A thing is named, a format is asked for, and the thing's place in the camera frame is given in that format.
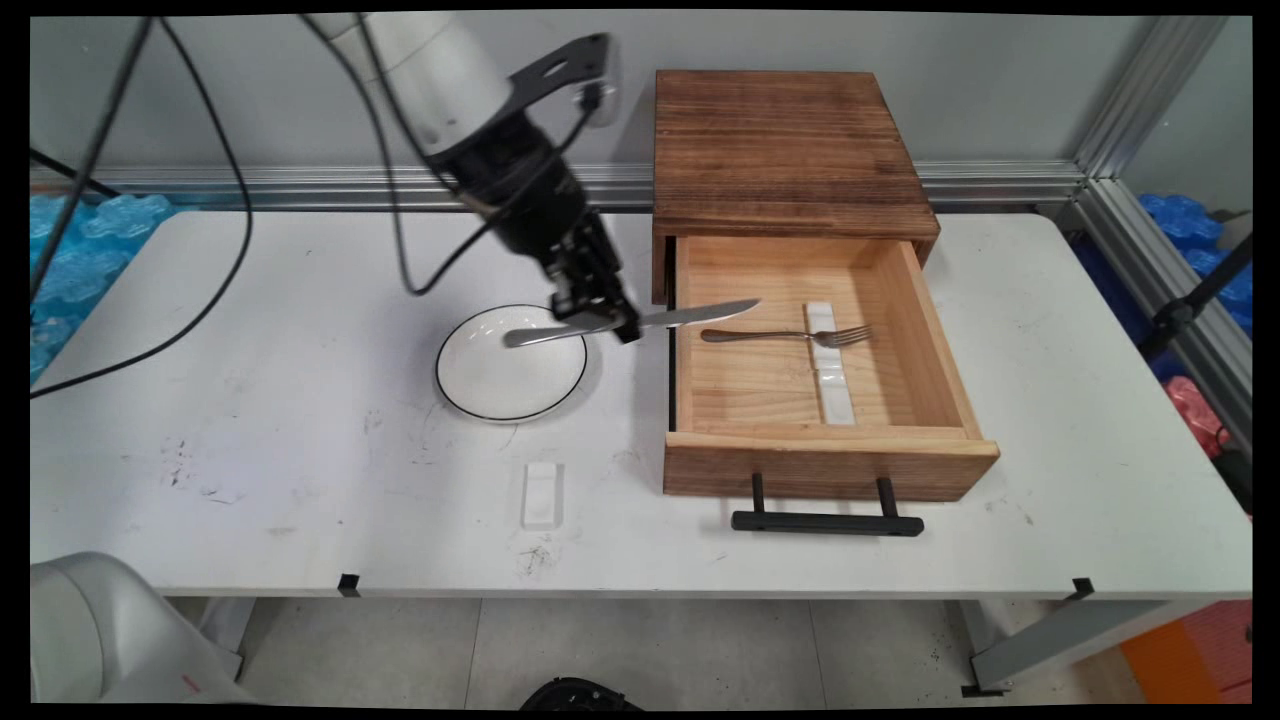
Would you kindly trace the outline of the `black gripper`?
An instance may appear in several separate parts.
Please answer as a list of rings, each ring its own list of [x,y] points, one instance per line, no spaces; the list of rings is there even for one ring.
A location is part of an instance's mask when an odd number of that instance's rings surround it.
[[[593,118],[593,106],[559,145],[521,105],[499,105],[472,133],[430,155],[506,247],[553,265],[553,316],[564,324],[609,324],[623,345],[643,337],[640,316],[620,278],[622,263],[598,211],[588,211],[582,186],[564,150]]]

